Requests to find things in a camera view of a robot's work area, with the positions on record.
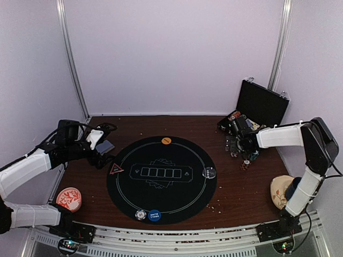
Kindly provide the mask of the red triangular all-in marker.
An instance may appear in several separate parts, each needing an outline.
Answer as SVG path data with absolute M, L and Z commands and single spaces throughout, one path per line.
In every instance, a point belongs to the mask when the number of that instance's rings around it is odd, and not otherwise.
M 112 166 L 110 167 L 109 174 L 114 175 L 120 172 L 123 172 L 123 169 L 116 163 L 113 163 Z

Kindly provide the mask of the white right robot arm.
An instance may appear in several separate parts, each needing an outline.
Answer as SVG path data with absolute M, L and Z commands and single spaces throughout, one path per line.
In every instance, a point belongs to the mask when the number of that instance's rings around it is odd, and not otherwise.
M 327 171 L 334 167 L 339 146 L 327 124 L 320 117 L 287 125 L 253 129 L 244 116 L 228 117 L 220 128 L 228 132 L 228 147 L 232 156 L 242 156 L 246 169 L 263 149 L 284 148 L 287 153 L 303 158 L 304 164 L 297 174 L 301 176 L 293 195 L 283 207 L 296 217 L 316 197 Z

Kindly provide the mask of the blue small blind button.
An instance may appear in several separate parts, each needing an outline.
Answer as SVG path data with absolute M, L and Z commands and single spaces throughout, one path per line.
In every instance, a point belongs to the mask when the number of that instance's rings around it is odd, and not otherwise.
M 147 217 L 151 222 L 157 222 L 161 219 L 161 213 L 158 210 L 153 209 L 149 211 Z

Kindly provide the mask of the clear round dealer button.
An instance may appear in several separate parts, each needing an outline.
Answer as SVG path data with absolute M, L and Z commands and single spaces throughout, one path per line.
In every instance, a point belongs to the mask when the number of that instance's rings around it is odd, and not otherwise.
M 205 167 L 202 175 L 206 179 L 214 179 L 217 176 L 217 171 L 214 167 Z

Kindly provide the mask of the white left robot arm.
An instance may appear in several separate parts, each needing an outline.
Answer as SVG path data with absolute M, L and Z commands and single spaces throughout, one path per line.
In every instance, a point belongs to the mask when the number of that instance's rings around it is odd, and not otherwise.
M 74 160 L 86 159 L 102 169 L 111 159 L 96 147 L 113 131 L 107 124 L 91 128 L 86 137 L 78 138 L 78 124 L 58 128 L 28 154 L 1 168 L 1 233 L 14 228 L 51 226 L 64 237 L 77 233 L 72 212 L 59 204 L 25 205 L 7 201 L 8 196 L 29 180 Z

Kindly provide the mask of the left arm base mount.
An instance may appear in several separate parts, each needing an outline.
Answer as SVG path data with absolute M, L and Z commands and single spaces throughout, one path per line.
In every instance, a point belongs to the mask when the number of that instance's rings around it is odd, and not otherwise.
M 58 225 L 48 225 L 49 233 L 71 239 L 77 243 L 88 244 L 93 242 L 96 227 L 74 222 L 73 213 L 67 208 L 56 203 L 50 203 L 50 207 L 56 208 L 60 213 Z

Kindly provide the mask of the yellow big blind button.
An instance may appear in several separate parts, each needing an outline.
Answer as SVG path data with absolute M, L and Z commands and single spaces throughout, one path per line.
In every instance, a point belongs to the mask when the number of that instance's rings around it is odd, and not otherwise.
M 161 139 L 161 142 L 162 142 L 164 145 L 169 145 L 169 144 L 171 144 L 172 139 L 169 138 L 169 137 L 164 137 L 164 138 Z

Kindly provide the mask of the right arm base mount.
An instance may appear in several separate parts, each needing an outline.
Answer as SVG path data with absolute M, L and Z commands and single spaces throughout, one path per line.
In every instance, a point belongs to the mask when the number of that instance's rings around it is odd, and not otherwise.
M 302 230 L 299 219 L 288 214 L 280 215 L 278 221 L 256 227 L 259 241 L 272 241 L 274 250 L 284 255 L 291 254 L 295 247 L 294 235 Z

